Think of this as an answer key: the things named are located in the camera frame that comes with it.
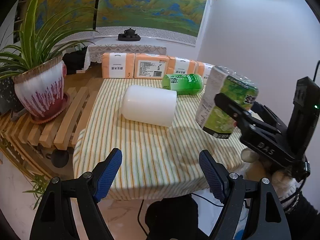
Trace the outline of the black teapot set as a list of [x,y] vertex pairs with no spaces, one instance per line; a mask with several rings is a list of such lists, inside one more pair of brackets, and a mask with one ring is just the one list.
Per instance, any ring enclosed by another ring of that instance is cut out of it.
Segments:
[[118,41],[140,41],[141,37],[132,28],[124,30],[123,33],[118,34]]

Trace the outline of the wooden slatted trivet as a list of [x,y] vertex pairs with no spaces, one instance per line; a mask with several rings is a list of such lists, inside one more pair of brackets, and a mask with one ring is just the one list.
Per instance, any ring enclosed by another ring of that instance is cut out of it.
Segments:
[[69,88],[67,107],[46,124],[32,123],[28,113],[16,121],[9,114],[1,116],[1,157],[6,157],[28,178],[35,174],[72,178],[73,151],[99,88]]

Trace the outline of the orange tissue pack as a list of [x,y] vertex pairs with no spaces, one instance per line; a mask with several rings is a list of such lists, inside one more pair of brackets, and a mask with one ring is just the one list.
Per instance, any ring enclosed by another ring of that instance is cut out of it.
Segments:
[[135,79],[163,79],[167,72],[169,58],[166,55],[144,54],[135,55]]
[[210,71],[214,65],[197,61],[197,65],[195,68],[195,74],[199,75],[203,79],[203,84],[207,83],[208,77],[210,75]]
[[102,77],[104,79],[132,79],[135,53],[103,53]]
[[197,62],[181,57],[169,56],[167,74],[194,74]]

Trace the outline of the green landscape painting left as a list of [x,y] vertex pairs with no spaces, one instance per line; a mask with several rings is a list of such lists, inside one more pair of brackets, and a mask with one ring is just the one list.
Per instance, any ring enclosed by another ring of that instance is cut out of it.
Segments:
[[91,29],[95,2],[96,0],[39,0],[35,14],[35,30],[39,31],[55,14],[64,13],[67,15],[57,23],[56,27],[71,22],[67,28]]

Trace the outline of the red white ceramic pot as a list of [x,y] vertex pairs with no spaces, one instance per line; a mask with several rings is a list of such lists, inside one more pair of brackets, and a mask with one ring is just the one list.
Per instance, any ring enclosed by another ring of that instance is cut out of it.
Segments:
[[66,73],[59,55],[12,78],[16,96],[31,114],[33,123],[49,122],[65,110],[69,102],[64,91]]

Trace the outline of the green landscape painting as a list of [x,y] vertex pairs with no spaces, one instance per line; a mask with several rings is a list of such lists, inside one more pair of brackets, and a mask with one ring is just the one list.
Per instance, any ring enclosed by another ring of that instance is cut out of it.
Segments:
[[71,22],[67,28],[91,29],[95,2],[96,0],[39,0],[35,14],[35,30],[39,31],[55,14],[64,13],[67,15],[57,23],[56,27]]
[[97,27],[154,29],[155,37],[195,44],[207,0],[99,0]]

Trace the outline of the green grapefruit drink cup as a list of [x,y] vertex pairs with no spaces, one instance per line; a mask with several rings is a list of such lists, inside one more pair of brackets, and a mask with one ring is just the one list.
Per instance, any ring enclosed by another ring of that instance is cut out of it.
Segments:
[[249,78],[224,66],[213,66],[195,120],[207,133],[228,139],[235,128],[238,113],[231,106],[250,110],[259,90]]

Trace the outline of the white plastic cup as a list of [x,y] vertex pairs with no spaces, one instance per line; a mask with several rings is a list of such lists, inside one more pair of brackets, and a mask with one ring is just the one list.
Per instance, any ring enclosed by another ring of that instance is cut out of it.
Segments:
[[162,88],[130,85],[124,94],[124,118],[151,125],[170,127],[175,114],[177,92]]

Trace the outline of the potted spider plant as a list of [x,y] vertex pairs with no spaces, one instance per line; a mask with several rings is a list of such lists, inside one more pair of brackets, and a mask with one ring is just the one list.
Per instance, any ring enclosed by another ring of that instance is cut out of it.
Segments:
[[72,47],[91,43],[90,40],[74,40],[60,44],[65,38],[83,32],[93,32],[88,28],[72,28],[75,21],[58,25],[67,15],[76,10],[94,7],[81,6],[67,12],[58,12],[47,20],[40,29],[36,29],[36,11],[39,0],[30,0],[25,18],[16,31],[19,33],[20,45],[10,44],[1,49],[1,79],[12,78],[17,82],[32,70],[39,70],[45,63],[55,60]]

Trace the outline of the green tea cup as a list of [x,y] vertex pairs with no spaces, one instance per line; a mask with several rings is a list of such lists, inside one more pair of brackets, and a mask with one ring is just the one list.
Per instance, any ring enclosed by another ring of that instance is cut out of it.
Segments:
[[197,74],[167,74],[162,79],[162,88],[174,90],[177,95],[196,95],[203,87],[203,78]]

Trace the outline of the white lace covered table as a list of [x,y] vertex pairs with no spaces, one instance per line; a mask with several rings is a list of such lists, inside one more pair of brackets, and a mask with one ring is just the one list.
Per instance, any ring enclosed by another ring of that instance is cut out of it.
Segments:
[[155,38],[144,37],[140,41],[118,41],[116,37],[106,37],[94,41],[87,47],[84,67],[86,72],[91,63],[102,63],[103,53],[147,53],[166,55],[167,47]]

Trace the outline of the green landscape painting right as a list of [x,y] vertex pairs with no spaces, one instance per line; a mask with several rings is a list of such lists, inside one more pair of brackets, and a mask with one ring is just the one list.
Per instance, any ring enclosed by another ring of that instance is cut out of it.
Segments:
[[155,37],[195,44],[207,0],[99,0],[97,27],[154,29]]

